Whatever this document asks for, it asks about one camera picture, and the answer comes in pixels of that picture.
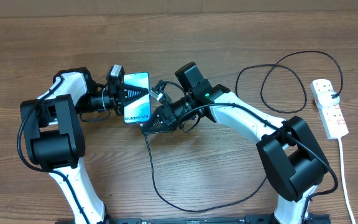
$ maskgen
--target robotic arm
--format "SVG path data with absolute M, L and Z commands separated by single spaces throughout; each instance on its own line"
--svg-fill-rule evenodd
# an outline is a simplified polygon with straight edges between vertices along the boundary
M 287 156 L 284 149 L 295 143 L 282 134 L 290 133 L 328 164 L 306 122 L 297 116 L 288 121 L 270 116 L 244 103 L 225 86 L 212 87 L 194 62 L 180 68 L 175 75 L 183 90 L 188 93 L 186 98 L 173 103 L 163 91 L 163 81 L 160 81 L 151 89 L 150 95 L 161 102 L 162 106 L 142 125 L 142 132 L 172 132 L 177 127 L 183 128 L 181 123 L 194 118 L 196 114 L 199 118 L 207 117 L 215 123 L 229 126 L 256 144 L 267 178 L 279 194 L 277 208 L 270 221 L 282 224 L 310 222 L 312 219 L 308 219 L 307 209 L 303 214 L 304 208 L 308 207 L 308 204 L 305 205 L 308 203 L 306 197 L 316 190 L 327 170 L 314 155 L 300 148 Z M 253 114 L 233 107 L 232 104 L 242 106 Z M 281 131 L 267 126 L 265 122 Z
M 126 85 L 123 76 L 123 67 L 115 65 L 106 76 L 107 84 L 102 85 L 92 80 L 85 67 L 62 70 L 54 76 L 49 91 L 37 100 L 22 102 L 20 107 L 23 121 L 30 112 L 23 124 L 29 159 L 56 180 L 73 210 L 76 224 L 109 223 L 104 203 L 86 173 L 82 158 L 85 139 L 77 114 L 81 117 L 82 113 L 114 110 L 117 115 L 123 115 L 125 106 L 148 95 L 148 88 Z M 58 129 L 40 130 L 53 124 Z

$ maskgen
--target power outlet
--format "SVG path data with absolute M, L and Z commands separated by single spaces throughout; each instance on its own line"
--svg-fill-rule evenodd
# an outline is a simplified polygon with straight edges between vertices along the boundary
M 310 88 L 317 105 L 319 104 L 319 93 L 325 93 L 327 91 L 334 92 L 333 84 L 326 79 L 311 82 Z M 328 139 L 341 138 L 349 133 L 339 104 L 325 106 L 323 108 L 318 107 L 318 112 Z

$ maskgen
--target power strip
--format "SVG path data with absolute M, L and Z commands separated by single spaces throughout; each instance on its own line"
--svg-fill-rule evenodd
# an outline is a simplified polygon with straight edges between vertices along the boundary
M 319 79 L 311 82 L 311 92 L 313 93 L 314 101 L 316 102 L 318 113 L 323 122 L 328 139 L 338 139 L 339 143 L 339 157 L 341 161 L 341 179 L 343 192 L 347 211 L 351 218 L 352 224 L 356 224 L 353 216 L 352 208 L 347 196 L 345 168 L 343 159 L 343 147 L 341 138 L 349 133 L 345 119 L 343 117 L 341 107 L 339 107 L 339 97 L 333 99 L 332 94 L 335 94 L 333 84 L 329 80 Z
M 347 130 L 341 107 L 338 104 L 339 100 L 332 102 L 331 105 L 327 103 L 331 100 L 331 94 L 326 93 L 335 93 L 333 84 L 329 80 L 319 79 L 311 82 L 310 88 L 314 101 L 318 105 L 318 113 L 326 130 L 327 138 L 338 139 L 347 135 L 349 130 Z

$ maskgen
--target wall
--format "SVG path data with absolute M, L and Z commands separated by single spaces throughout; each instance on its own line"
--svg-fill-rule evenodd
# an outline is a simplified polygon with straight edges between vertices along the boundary
M 358 10 L 358 0 L 0 0 L 0 17 Z

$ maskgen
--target wooden table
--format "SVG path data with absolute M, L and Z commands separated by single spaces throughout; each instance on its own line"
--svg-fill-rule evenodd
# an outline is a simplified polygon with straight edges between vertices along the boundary
M 152 84 L 176 81 L 174 71 L 194 61 L 212 85 L 234 90 L 239 71 L 250 65 L 275 63 L 299 50 L 322 50 L 344 72 L 341 107 L 349 128 L 343 138 L 349 198 L 358 221 L 358 11 L 189 14 L 157 16 L 89 16 L 48 19 L 0 19 L 0 223 L 53 223 L 72 218 L 57 184 L 34 172 L 16 152 L 21 101 L 45 92 L 62 69 L 87 66 L 105 82 L 113 64 L 127 73 L 148 71 Z M 294 69 L 308 93 L 304 118 L 340 180 L 337 141 L 327 140 L 309 84 L 330 79 L 339 89 L 337 68 L 324 55 L 304 54 L 282 64 Z M 240 98 L 266 108 L 259 97 L 268 68 L 249 70 L 239 86 Z M 181 93 L 169 88 L 174 100 Z M 264 90 L 266 100 L 282 110 L 300 108 L 303 94 L 295 77 L 273 72 Z M 150 162 L 138 125 L 112 116 L 101 123 L 83 123 L 85 163 L 95 191 L 114 217 L 185 218 L 241 217 L 272 213 L 277 193 L 267 182 L 247 202 L 202 214 L 178 211 L 155 194 Z M 179 131 L 150 137 L 157 187 L 169 201 L 201 209 L 249 195 L 265 177 L 254 145 L 224 126 L 202 119 L 189 134 Z M 318 189 L 332 186 L 326 175 Z M 342 187 L 316 197 L 310 211 L 328 213 L 333 223 L 349 223 Z

